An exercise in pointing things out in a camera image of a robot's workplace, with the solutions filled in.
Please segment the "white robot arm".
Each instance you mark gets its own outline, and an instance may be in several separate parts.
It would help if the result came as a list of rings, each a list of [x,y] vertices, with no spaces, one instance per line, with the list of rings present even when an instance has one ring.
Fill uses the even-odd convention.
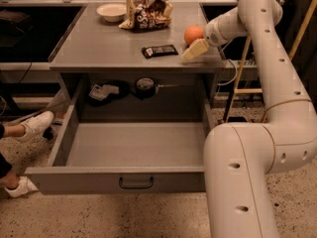
[[[238,0],[182,55],[192,60],[211,47],[250,37],[264,98],[262,123],[224,123],[205,141],[212,238],[279,238],[264,177],[300,168],[317,155],[317,114],[275,31],[281,17],[275,0]]]

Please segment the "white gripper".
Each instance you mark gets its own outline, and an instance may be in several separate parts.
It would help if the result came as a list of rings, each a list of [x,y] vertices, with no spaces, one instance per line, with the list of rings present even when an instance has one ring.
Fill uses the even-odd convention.
[[[186,61],[193,60],[205,54],[209,50],[209,45],[220,47],[236,38],[245,37],[247,34],[247,30],[238,15],[238,8],[235,7],[212,19],[204,27],[204,39],[195,40],[181,56]]]

